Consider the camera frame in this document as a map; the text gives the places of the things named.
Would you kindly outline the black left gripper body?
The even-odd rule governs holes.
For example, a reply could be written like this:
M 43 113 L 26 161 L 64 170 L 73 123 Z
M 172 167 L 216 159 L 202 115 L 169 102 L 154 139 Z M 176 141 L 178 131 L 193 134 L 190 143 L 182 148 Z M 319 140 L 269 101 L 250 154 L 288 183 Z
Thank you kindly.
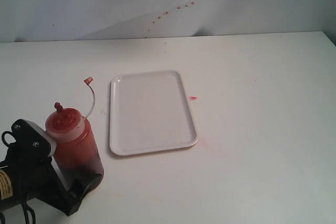
M 63 186 L 51 161 L 56 144 L 43 129 L 31 121 L 19 119 L 5 135 L 14 142 L 5 142 L 4 208 L 7 210 L 37 198 L 67 216 L 76 212 L 72 196 Z

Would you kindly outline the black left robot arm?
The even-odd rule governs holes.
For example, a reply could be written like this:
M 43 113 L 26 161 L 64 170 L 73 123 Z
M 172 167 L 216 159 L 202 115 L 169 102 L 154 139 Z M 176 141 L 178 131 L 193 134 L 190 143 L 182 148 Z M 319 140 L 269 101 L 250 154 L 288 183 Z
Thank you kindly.
M 33 212 L 27 201 L 37 198 L 67 216 L 78 211 L 86 194 L 97 187 L 102 174 L 74 179 L 66 189 L 52 166 L 56 142 L 34 122 L 18 119 L 9 134 L 14 142 L 5 143 L 7 154 L 1 161 L 1 211 L 21 205 L 25 214 Z

